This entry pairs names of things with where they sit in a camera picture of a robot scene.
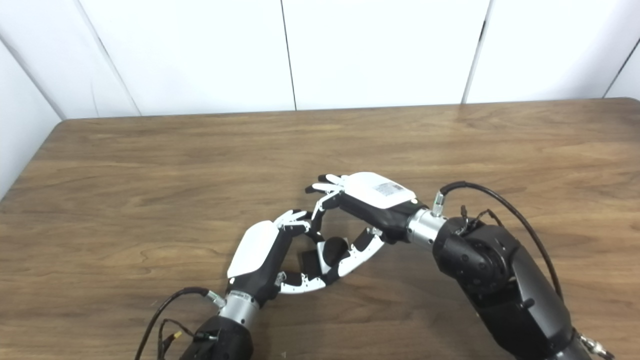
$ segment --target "barcode label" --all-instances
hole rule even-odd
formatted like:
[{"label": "barcode label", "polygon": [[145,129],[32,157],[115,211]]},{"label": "barcode label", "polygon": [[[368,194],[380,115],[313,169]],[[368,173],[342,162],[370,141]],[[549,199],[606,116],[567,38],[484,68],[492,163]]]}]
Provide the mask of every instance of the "barcode label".
[{"label": "barcode label", "polygon": [[404,187],[402,187],[400,184],[398,183],[394,183],[393,181],[389,181],[388,183],[384,183],[384,184],[380,184],[378,186],[375,186],[373,188],[373,190],[376,190],[377,192],[381,193],[384,196],[391,196],[395,193],[399,193],[401,191],[406,190]]}]

